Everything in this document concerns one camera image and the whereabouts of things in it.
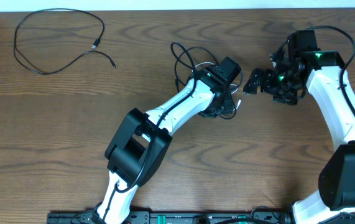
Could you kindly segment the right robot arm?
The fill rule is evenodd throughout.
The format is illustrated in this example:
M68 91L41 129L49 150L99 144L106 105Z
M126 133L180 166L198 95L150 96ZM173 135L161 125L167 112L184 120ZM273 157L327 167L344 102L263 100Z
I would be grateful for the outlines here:
M292 205L293 223L355 220L355 93L337 51L322 51L315 28L298 30L271 54L273 69L252 71L243 88L272 95L275 103L296 105L306 93L316 100L333 140L334 153L319 174L318 189Z

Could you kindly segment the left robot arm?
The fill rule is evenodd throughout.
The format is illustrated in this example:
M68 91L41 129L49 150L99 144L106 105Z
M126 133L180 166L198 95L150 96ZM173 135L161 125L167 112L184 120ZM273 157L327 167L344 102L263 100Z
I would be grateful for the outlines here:
M239 64L226 57L193 72L185 88L164 104L145 113L137 108L128 112L104 153L109 184L95 209L97 223L122 223L127 218L137 189L156 173L173 134L190 118L235 112L231 84L241 74Z

